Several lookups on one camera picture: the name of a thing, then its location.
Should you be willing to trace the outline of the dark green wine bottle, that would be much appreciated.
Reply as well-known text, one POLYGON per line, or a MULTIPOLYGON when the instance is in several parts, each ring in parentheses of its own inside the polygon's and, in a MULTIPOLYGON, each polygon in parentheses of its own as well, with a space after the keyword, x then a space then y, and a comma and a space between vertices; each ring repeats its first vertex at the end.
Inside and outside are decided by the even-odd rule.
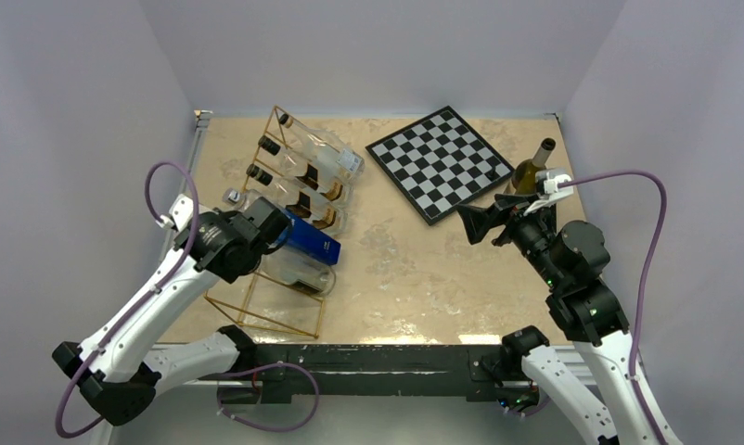
POLYGON ((506 188, 508 195, 533 195, 535 193, 536 173, 546 169, 546 162, 556 148, 553 138, 545 138, 531 158, 522 161, 515 169, 506 188))

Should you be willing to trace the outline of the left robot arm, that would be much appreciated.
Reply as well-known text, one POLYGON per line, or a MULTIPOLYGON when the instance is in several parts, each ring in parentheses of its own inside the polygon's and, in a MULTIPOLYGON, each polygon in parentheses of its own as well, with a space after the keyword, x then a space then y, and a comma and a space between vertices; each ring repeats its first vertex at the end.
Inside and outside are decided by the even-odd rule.
POLYGON ((163 219, 177 235, 155 273, 92 336, 64 341, 52 353, 71 385, 113 426, 129 423, 186 382, 252 373, 256 345, 236 326, 164 350, 155 345, 194 300, 220 282, 255 272, 290 228, 286 213, 264 197, 222 211, 181 194, 163 219))

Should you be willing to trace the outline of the clear round glass bottle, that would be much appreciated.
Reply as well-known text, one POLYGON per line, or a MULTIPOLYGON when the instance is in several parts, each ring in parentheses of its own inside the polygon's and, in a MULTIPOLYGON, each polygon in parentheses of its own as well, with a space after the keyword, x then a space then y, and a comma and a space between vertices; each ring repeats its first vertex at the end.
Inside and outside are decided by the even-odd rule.
POLYGON ((276 282, 309 296, 325 296, 336 284, 333 269, 289 247, 264 256, 262 271, 276 282))

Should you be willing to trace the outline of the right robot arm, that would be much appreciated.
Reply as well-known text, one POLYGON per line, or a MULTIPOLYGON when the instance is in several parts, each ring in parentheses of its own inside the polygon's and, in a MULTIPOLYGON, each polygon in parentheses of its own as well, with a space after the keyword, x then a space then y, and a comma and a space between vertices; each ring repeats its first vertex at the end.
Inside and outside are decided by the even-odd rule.
POLYGON ((581 220, 555 229, 531 197, 498 195, 488 208, 457 209, 469 243, 503 229, 497 247, 514 245, 549 287, 548 312, 584 360, 594 394, 534 326, 502 338, 499 369, 525 376, 553 401, 587 444, 677 444, 634 354, 634 329, 603 282, 610 255, 599 228, 581 220))

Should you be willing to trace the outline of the blue square Blu bottle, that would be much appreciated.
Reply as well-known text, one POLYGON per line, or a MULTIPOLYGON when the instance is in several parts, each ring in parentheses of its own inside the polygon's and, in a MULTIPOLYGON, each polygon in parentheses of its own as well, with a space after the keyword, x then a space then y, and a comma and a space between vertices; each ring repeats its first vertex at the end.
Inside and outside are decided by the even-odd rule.
MULTIPOLYGON (((236 188, 228 188, 223 193, 222 201, 228 204, 232 210, 244 211, 254 200, 261 197, 263 197, 263 194, 257 190, 241 192, 236 188)), ((294 213, 277 204, 276 207, 289 217, 292 225, 290 235, 288 237, 281 235, 277 239, 278 244, 285 244, 287 247, 297 249, 328 266, 338 264, 341 249, 339 241, 314 228, 294 213)))

